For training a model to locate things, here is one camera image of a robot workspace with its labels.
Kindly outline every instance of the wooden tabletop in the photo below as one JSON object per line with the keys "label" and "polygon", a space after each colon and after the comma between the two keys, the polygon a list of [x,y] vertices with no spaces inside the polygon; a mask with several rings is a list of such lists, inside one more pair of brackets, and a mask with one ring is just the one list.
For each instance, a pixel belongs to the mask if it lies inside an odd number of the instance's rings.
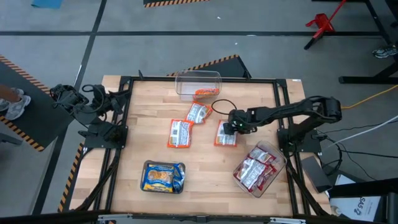
{"label": "wooden tabletop", "polygon": [[[107,90],[117,91],[119,80],[120,76],[104,76],[102,84]],[[287,84],[292,103],[305,98],[300,80],[287,80]],[[168,148],[170,121],[184,119],[191,102],[180,101],[174,90],[174,82],[135,81],[132,91],[127,119],[129,134],[116,178],[111,207],[113,212],[260,216],[292,214],[285,169],[261,198],[243,192],[232,176],[232,171],[257,142],[266,140],[278,146],[277,121],[259,128],[256,133],[238,135],[237,147],[217,147],[213,142],[218,121],[228,116],[213,112],[205,124],[194,125],[189,148]],[[271,84],[223,83],[218,99],[223,98],[231,100],[242,110],[257,106],[275,107]],[[220,102],[215,108],[226,113],[233,109],[227,102]],[[299,123],[304,118],[297,116],[294,120]],[[312,155],[301,153],[301,158]],[[82,160],[70,209],[79,206],[93,190],[100,175],[103,156],[104,149],[94,149]],[[183,192],[179,195],[143,192],[139,185],[146,160],[183,162],[187,167]],[[327,196],[316,193],[306,175],[305,183],[322,208],[330,213]],[[107,187],[101,200],[102,208]],[[303,213],[297,186],[295,192],[300,213]]]}

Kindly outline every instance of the sneaker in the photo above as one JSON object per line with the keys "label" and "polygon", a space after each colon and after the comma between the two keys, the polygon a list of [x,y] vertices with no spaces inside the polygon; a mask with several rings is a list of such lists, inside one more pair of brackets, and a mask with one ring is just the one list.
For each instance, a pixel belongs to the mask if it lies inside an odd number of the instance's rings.
{"label": "sneaker", "polygon": [[[19,97],[22,97],[25,94],[23,90],[18,89],[18,88],[11,88],[11,90],[14,93],[18,94]],[[9,105],[10,105],[10,102],[8,102],[5,99],[0,99],[0,112],[7,110]]]}
{"label": "sneaker", "polygon": [[389,56],[396,55],[398,53],[397,47],[395,45],[388,45],[385,47],[381,47],[380,49],[373,50],[372,54],[376,58],[382,59],[387,58]]}
{"label": "sneaker", "polygon": [[21,100],[16,103],[10,103],[5,118],[9,121],[19,118],[25,111],[25,106],[30,103],[30,96],[21,96]]}

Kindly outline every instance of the white cable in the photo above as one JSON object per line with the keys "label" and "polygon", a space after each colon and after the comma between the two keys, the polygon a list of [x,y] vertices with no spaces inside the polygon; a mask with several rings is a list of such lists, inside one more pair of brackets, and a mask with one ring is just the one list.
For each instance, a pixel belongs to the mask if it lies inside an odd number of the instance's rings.
{"label": "white cable", "polygon": [[334,146],[335,144],[340,143],[340,142],[342,142],[342,141],[349,140],[349,139],[351,139],[351,138],[355,138],[356,136],[360,136],[361,134],[365,134],[365,133],[368,133],[368,132],[370,132],[370,131],[373,131],[373,130],[375,130],[375,129],[377,129],[377,128],[380,128],[381,126],[384,126],[384,125],[388,124],[389,122],[391,122],[391,121],[393,121],[393,120],[395,120],[395,119],[397,119],[397,118],[398,118],[398,115],[395,116],[395,117],[393,117],[393,118],[391,118],[390,120],[388,120],[388,121],[386,121],[386,122],[384,122],[384,123],[382,123],[382,124],[380,124],[380,125],[374,127],[374,128],[371,128],[371,129],[369,129],[369,130],[363,131],[363,132],[358,133],[358,134],[354,134],[354,135],[352,135],[352,136],[350,136],[350,137],[347,137],[347,138],[344,138],[344,139],[339,140],[339,141],[337,141],[337,142],[334,142],[333,144],[329,145],[327,148],[329,148],[330,146]]}

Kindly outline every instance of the yellow and black hazard tape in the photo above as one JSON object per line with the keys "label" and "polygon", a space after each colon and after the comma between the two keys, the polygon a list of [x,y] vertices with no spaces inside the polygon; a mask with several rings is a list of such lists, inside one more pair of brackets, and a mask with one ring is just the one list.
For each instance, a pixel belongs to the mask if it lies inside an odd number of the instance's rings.
{"label": "yellow and black hazard tape", "polygon": [[176,4],[186,4],[186,3],[193,3],[193,2],[203,2],[203,1],[210,1],[210,0],[171,0],[171,1],[158,1],[158,2],[150,2],[144,4],[144,7],[157,7],[157,6],[171,6]]}
{"label": "yellow and black hazard tape", "polygon": [[75,155],[75,160],[73,161],[72,168],[70,169],[70,173],[69,173],[69,176],[68,176],[68,179],[67,179],[67,184],[65,185],[65,190],[63,190],[62,197],[61,197],[61,202],[60,202],[60,205],[58,206],[58,212],[59,213],[63,212],[63,210],[65,209],[65,204],[66,204],[66,201],[67,201],[67,197],[68,197],[68,194],[70,192],[70,186],[72,185],[72,182],[73,182],[74,178],[77,178],[76,169],[77,169],[77,166],[78,166],[78,163],[79,163],[79,158],[81,156],[83,156],[83,146],[84,146],[84,142],[80,143],[79,147],[77,148],[77,152],[76,152],[76,155]]}
{"label": "yellow and black hazard tape", "polygon": [[43,146],[41,146],[39,143],[35,142],[25,132],[23,132],[21,129],[19,129],[14,123],[7,120],[3,115],[0,116],[0,121],[3,122],[9,129],[11,129],[16,134],[18,134],[23,140],[28,142],[34,149],[38,150],[39,152],[44,150]]}
{"label": "yellow and black hazard tape", "polygon": [[[10,60],[6,59],[3,55],[0,55],[0,62],[4,63],[11,69],[15,70],[18,74],[20,74],[26,80],[30,81],[31,84],[35,85],[37,88],[41,89],[44,93],[46,93],[48,95],[50,94],[50,89],[48,87],[41,84],[41,82],[39,82],[38,80],[36,80],[32,76],[30,76],[27,72],[25,72],[23,69],[18,67],[18,65],[15,65]],[[11,129],[16,134],[18,134],[23,140],[28,142],[37,151],[41,152],[44,150],[43,146],[41,146],[39,143],[37,143],[35,140],[33,140],[31,137],[29,137],[25,132],[20,130],[15,124],[13,124],[11,121],[7,120],[4,116],[0,116],[0,121],[2,121],[9,129]]]}
{"label": "yellow and black hazard tape", "polygon": [[[190,71],[190,70],[198,70],[199,68],[205,68],[205,67],[207,67],[207,66],[214,65],[214,64],[217,64],[217,63],[220,63],[220,62],[224,62],[224,61],[226,61],[226,60],[233,59],[233,58],[239,58],[239,55],[231,55],[231,56],[223,57],[223,58],[220,58],[220,59],[218,59],[218,60],[214,60],[214,61],[210,61],[210,62],[201,64],[201,65],[197,65],[197,66],[194,66],[194,67],[190,67],[190,68],[188,68],[188,69],[186,69],[186,70],[188,70],[188,71]],[[174,77],[174,76],[176,76],[178,73],[179,73],[179,72],[173,72],[173,73],[171,73],[171,74],[168,74],[167,76]]]}
{"label": "yellow and black hazard tape", "polygon": [[40,81],[29,75],[26,71],[21,69],[18,65],[12,63],[10,60],[6,59],[5,56],[0,55],[0,62],[4,63],[11,69],[15,70],[18,74],[24,77],[26,80],[30,81],[31,84],[35,85],[37,88],[42,90],[46,94],[50,94],[50,88],[42,84]]}

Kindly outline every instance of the gray floor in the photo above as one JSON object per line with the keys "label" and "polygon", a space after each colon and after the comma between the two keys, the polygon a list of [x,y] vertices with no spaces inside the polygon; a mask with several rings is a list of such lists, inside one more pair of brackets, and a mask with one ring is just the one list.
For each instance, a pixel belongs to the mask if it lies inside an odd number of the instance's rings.
{"label": "gray floor", "polygon": [[[91,30],[100,0],[64,1],[61,9],[35,9],[26,0],[0,0],[2,30]],[[396,31],[387,25],[394,19],[383,1],[372,1],[394,38]],[[144,30],[230,30],[230,31],[308,31],[304,24],[316,13],[333,12],[337,3],[294,1],[211,0],[178,6],[145,9],[141,1],[108,0],[101,31]],[[349,3],[333,21],[336,30],[377,30],[366,6]],[[18,64],[48,86],[72,85],[78,73],[88,37],[0,36],[0,54]],[[305,94],[334,96],[344,105],[389,88],[389,85],[340,85],[341,75],[371,76],[391,59],[377,60],[373,49],[384,45],[379,37],[325,37],[309,51],[303,46],[309,37],[242,36],[122,36],[97,37],[83,84],[100,83],[103,75],[165,75],[210,60],[239,54],[253,77],[298,78]],[[382,95],[355,109],[344,111],[343,120],[324,125],[322,131],[380,123],[396,115],[396,91]],[[60,160],[44,205],[45,213],[57,211],[65,180],[83,129],[73,122],[67,132]],[[396,124],[345,142],[347,150],[398,156],[394,150]],[[0,132],[7,132],[0,124]],[[331,133],[341,139],[357,131]],[[324,162],[338,158],[335,149],[323,142]],[[38,153],[27,144],[12,147],[2,144],[0,151],[0,217],[27,215],[32,210],[37,190],[49,161],[52,147]],[[397,177],[392,159],[352,155],[376,179]],[[341,170],[369,180],[363,171],[344,155]]]}

